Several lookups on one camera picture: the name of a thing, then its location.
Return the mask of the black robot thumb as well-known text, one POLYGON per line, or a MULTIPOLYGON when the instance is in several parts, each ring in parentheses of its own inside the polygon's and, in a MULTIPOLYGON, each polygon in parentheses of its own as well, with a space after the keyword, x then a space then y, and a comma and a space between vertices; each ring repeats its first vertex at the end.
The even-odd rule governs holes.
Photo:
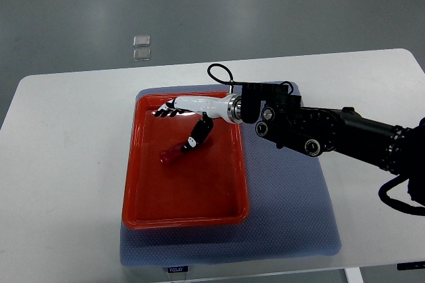
POLYGON ((195 124, 181 151, 186 152, 200 146, 209 136, 213 126, 213 119, 203 112, 202 118, 195 124))

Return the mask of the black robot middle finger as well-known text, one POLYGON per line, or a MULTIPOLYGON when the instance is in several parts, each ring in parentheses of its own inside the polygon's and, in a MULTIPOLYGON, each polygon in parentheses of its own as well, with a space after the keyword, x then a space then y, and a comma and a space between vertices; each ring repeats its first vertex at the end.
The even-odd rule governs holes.
POLYGON ((173 113, 173 112, 179 113, 180 111, 181 110, 178 108, 160 107, 156 110, 156 113, 173 113))

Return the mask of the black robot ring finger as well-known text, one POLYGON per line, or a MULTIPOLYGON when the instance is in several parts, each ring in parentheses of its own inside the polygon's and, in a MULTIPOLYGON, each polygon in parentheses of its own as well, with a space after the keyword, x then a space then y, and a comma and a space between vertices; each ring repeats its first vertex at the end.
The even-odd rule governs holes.
POLYGON ((175 117, 178 114, 183 114, 184 110, 158 110, 154 113, 155 117, 175 117))

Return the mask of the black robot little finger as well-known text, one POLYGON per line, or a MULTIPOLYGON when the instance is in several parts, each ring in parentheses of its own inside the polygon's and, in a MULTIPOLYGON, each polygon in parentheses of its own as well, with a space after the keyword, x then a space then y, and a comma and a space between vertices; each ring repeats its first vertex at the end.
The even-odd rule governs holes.
POLYGON ((176 115, 182 114, 182 112, 163 112, 159 115, 160 118, 165 118, 165 117, 175 117, 176 115))

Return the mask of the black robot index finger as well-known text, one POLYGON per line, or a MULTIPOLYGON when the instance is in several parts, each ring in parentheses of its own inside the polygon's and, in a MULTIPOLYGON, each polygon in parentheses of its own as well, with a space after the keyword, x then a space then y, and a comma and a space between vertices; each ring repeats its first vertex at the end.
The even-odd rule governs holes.
POLYGON ((175 99, 169 100, 166 103, 162 104, 161 109, 175 109, 175 99))

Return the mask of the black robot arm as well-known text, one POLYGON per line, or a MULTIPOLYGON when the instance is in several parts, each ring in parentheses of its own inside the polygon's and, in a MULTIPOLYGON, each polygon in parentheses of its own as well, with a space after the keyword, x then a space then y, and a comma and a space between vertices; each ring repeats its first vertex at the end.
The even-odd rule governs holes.
POLYGON ((366 119, 352 107, 308 108, 290 82, 241 82, 241 93, 224 98, 179 96, 161 105, 157 117, 200 114, 182 151, 201 145, 216 118, 231 124, 254 124, 256 134, 310 157, 336 151, 377 166, 394 179, 379 189, 380 200, 404 213, 424 214, 424 122, 415 128, 366 119))

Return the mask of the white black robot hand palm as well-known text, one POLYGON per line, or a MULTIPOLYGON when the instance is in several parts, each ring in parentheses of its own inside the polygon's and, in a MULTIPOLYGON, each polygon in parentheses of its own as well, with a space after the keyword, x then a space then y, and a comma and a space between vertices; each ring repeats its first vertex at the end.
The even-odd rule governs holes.
POLYGON ((222 118, 231 124, 241 124, 241 101, 239 94, 228 94, 223 98, 185 95, 175 98, 171 105, 172 109, 186 110, 200 115, 205 113, 212 119, 222 118))

